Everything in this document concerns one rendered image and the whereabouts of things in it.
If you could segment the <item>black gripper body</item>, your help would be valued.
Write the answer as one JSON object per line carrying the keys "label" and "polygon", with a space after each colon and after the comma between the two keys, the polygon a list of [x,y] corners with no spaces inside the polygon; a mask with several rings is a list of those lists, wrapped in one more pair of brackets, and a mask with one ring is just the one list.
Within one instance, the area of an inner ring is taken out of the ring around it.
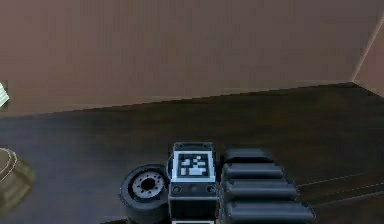
{"label": "black gripper body", "polygon": [[119,197],[130,224],[163,224],[169,221],[169,179],[163,164],[146,164],[122,181]]}

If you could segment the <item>olive round bin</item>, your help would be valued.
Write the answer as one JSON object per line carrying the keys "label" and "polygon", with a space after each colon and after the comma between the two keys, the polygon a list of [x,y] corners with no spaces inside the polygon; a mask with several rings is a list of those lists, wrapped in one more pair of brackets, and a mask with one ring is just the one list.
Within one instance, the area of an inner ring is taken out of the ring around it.
{"label": "olive round bin", "polygon": [[0,218],[17,208],[34,185],[32,167],[15,151],[0,147]]}

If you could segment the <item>pale green striped object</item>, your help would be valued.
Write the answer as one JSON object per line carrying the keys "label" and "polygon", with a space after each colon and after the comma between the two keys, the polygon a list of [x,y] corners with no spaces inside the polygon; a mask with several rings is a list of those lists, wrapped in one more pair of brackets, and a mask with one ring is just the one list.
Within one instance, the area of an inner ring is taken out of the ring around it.
{"label": "pale green striped object", "polygon": [[7,92],[8,82],[5,80],[0,81],[0,109],[3,109],[10,100],[10,96]]}

